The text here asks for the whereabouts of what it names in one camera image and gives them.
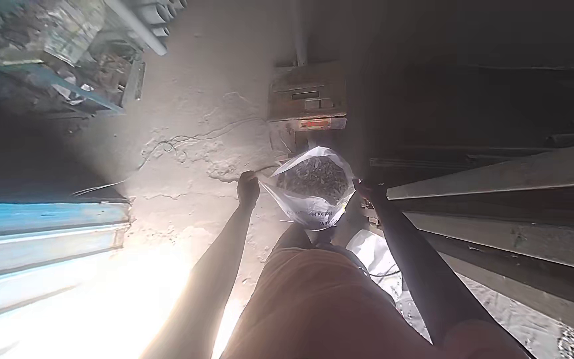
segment fingers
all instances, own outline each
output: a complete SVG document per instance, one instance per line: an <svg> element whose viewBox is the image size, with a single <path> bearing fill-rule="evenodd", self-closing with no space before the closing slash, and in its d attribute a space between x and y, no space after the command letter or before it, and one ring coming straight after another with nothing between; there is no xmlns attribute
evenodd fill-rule
<svg viewBox="0 0 574 359"><path fill-rule="evenodd" d="M239 181L249 182L249 181L253 180L254 178L256 178L256 181L258 181L258 178L256 177L256 173L254 171L245 171L240 175Z"/></svg>

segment blue painted wood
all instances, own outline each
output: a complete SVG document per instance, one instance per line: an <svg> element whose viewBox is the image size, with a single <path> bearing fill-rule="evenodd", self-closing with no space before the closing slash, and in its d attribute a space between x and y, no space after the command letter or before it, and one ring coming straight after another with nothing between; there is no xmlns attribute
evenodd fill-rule
<svg viewBox="0 0 574 359"><path fill-rule="evenodd" d="M63 258L118 248L123 224L0 236L0 273Z"/></svg>
<svg viewBox="0 0 574 359"><path fill-rule="evenodd" d="M0 234L128 221L126 203L0 203Z"/></svg>
<svg viewBox="0 0 574 359"><path fill-rule="evenodd" d="M0 275L0 313L91 279L109 252Z"/></svg>

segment metal beam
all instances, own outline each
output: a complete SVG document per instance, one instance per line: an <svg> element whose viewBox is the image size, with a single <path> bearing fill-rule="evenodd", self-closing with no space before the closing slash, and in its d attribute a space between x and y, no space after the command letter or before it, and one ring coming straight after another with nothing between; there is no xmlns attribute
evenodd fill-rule
<svg viewBox="0 0 574 359"><path fill-rule="evenodd" d="M368 230L383 236L370 224ZM574 328L574 268L422 232L454 272Z"/></svg>
<svg viewBox="0 0 574 359"><path fill-rule="evenodd" d="M453 271L574 328L574 302L442 254Z"/></svg>
<svg viewBox="0 0 574 359"><path fill-rule="evenodd" d="M574 228L459 216L404 213L422 231L574 267Z"/></svg>
<svg viewBox="0 0 574 359"><path fill-rule="evenodd" d="M388 199L441 197L574 186L574 147L405 184Z"/></svg>

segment leg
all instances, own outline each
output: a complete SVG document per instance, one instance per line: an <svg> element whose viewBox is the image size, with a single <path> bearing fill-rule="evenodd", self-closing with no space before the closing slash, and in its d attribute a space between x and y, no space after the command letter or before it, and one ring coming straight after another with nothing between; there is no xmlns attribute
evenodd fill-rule
<svg viewBox="0 0 574 359"><path fill-rule="evenodd" d="M298 247L302 249L314 249L314 245L311 244L307 233L303 227L299 224L292 224L287 228L285 233L278 239L274 249L278 248L289 248Z"/></svg>

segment hand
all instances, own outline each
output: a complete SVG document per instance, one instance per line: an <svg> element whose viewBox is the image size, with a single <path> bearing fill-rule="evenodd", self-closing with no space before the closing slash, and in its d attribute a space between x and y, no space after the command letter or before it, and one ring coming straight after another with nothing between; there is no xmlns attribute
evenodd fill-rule
<svg viewBox="0 0 574 359"><path fill-rule="evenodd" d="M353 187L362 196L362 198L368 200L373 205L387 203L387 187L382 185L372 186L366 184L364 181L359 179L353 179Z"/></svg>
<svg viewBox="0 0 574 359"><path fill-rule="evenodd" d="M239 185L236 187L236 192L239 195L240 205L246 209L256 207L256 200L260 195L260 186L258 185L258 177L254 171L243 172L239 178Z"/></svg>

